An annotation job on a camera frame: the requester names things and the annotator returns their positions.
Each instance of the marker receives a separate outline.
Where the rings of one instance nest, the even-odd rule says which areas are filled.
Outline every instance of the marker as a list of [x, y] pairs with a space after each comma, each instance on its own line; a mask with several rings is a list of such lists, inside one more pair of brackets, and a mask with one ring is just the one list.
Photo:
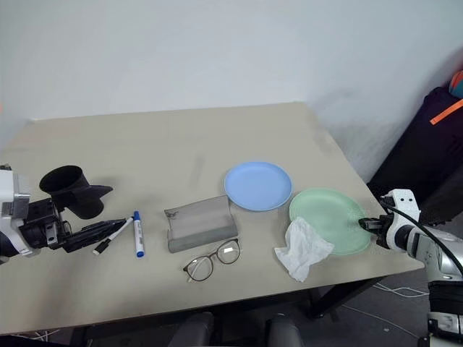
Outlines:
[[115, 233], [112, 233], [106, 240], [104, 240], [103, 242], [101, 242], [101, 243], [92, 251], [92, 253], [93, 253], [94, 255], [100, 255], [101, 253], [103, 253], [103, 251], [104, 251], [106, 248], [108, 248], [109, 242], [111, 242], [112, 240], [114, 240], [114, 239], [116, 238], [116, 236], [118, 236], [121, 232], [123, 232], [123, 230], [124, 230], [129, 224], [131, 224], [132, 222], [133, 222], [133, 218], [132, 218], [132, 217], [128, 218], [128, 219], [125, 221], [124, 225], [121, 226], [121, 227], [119, 228], [118, 231], [116, 231]]
[[140, 213], [138, 211], [134, 211], [133, 221], [135, 230], [135, 255], [137, 258], [141, 258], [145, 255], [145, 250], [143, 248], [142, 221], [140, 220]]

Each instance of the black cup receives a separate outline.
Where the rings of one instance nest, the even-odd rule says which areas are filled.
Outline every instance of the black cup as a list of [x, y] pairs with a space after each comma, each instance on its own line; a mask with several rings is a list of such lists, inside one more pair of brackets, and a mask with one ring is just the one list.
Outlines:
[[39, 184], [61, 212], [69, 208], [77, 217], [91, 219], [99, 215], [104, 205], [100, 198], [112, 190], [108, 186], [91, 186], [79, 166], [62, 166], [47, 173]]

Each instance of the black cable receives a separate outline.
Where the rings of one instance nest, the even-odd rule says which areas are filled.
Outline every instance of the black cable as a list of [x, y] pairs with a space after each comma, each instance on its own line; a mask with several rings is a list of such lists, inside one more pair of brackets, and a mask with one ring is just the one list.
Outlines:
[[415, 224], [419, 229], [421, 229], [421, 231], [423, 233], [425, 233], [427, 236], [429, 236], [429, 238], [431, 240], [433, 240], [440, 248], [442, 248], [443, 252], [447, 255], [447, 257], [449, 257], [450, 259], [453, 260], [455, 266], [458, 268], [460, 274], [462, 275], [463, 277], [463, 266], [462, 264], [460, 263], [460, 261], [454, 256], [454, 254], [451, 252], [450, 249], [447, 248], [447, 246], [445, 244], [442, 243], [441, 240], [439, 240], [436, 236], [434, 236], [433, 233], [431, 233], [427, 228], [424, 227], [423, 224], [417, 222], [415, 219], [413, 219], [412, 217], [410, 217], [408, 214], [406, 213], [403, 213], [402, 211], [400, 210], [397, 210], [395, 207], [392, 207], [388, 204], [386, 204], [385, 202], [379, 202], [381, 204], [381, 206], [383, 206], [384, 208], [387, 208], [388, 210], [391, 210], [395, 213], [398, 213], [400, 214], [402, 217], [408, 219], [410, 222], [412, 222], [413, 224]]

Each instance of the glasses frame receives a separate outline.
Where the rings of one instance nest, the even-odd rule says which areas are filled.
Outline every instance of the glasses frame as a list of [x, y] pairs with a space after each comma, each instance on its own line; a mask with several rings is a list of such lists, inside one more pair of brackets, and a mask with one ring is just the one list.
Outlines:
[[[219, 249], [225, 245], [225, 244], [228, 244], [229, 242], [232, 242], [232, 241], [235, 241], [238, 245], [238, 257], [232, 261], [232, 262], [224, 262], [223, 260], [220, 259], [220, 257], [217, 255], [218, 254], [218, 251]], [[203, 282], [204, 280], [207, 280], [208, 278], [210, 278], [210, 276], [212, 275], [212, 273], [214, 272], [214, 261], [212, 260], [212, 256], [216, 256], [216, 258], [218, 259], [219, 262], [221, 262], [222, 264], [225, 264], [225, 265], [230, 265], [230, 264], [233, 264], [234, 262], [236, 262], [238, 259], [239, 259], [239, 256], [241, 255], [241, 246], [239, 245], [239, 239], [231, 239], [231, 240], [227, 240], [225, 241], [223, 244], [221, 244], [220, 246], [217, 247], [217, 249], [210, 253], [209, 255], [201, 255], [199, 257], [196, 257], [195, 259], [193, 259], [191, 262], [189, 262], [187, 264], [187, 266], [185, 266], [183, 268], [183, 271], [185, 271], [187, 274], [188, 274], [188, 277], [190, 277], [192, 280], [196, 281], [196, 282]], [[195, 261], [195, 260], [198, 260], [200, 258], [209, 258], [209, 260], [211, 261], [211, 273], [209, 274], [208, 277], [202, 279], [202, 280], [195, 280], [191, 275], [190, 273], [188, 272], [188, 267]]]

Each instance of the table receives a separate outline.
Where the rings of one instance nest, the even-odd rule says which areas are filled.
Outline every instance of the table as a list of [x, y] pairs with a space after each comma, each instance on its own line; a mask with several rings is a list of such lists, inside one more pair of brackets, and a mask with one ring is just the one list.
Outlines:
[[284, 246], [289, 203], [266, 213], [231, 204], [242, 256], [233, 265], [217, 263], [205, 282], [187, 282], [182, 268], [216, 244], [170, 254], [163, 210], [223, 194], [225, 173], [238, 163], [276, 163], [291, 176], [294, 194], [328, 187], [358, 201], [367, 215], [383, 212], [303, 103], [37, 121], [19, 133], [1, 160], [29, 178], [32, 201], [47, 197], [38, 188], [41, 177], [67, 164], [82, 167], [91, 184], [112, 186], [114, 190], [103, 197], [104, 211], [94, 220], [79, 220], [70, 211], [64, 211], [63, 218], [76, 231], [139, 210], [146, 255], [135, 257], [133, 233], [128, 231], [100, 257], [86, 247], [71, 254], [43, 249], [34, 258], [11, 258], [0, 266], [0, 334], [89, 325], [364, 280], [354, 282], [357, 290], [370, 278], [422, 267], [406, 254], [372, 243], [360, 254], [330, 256], [298, 283], [273, 253], [274, 247]]

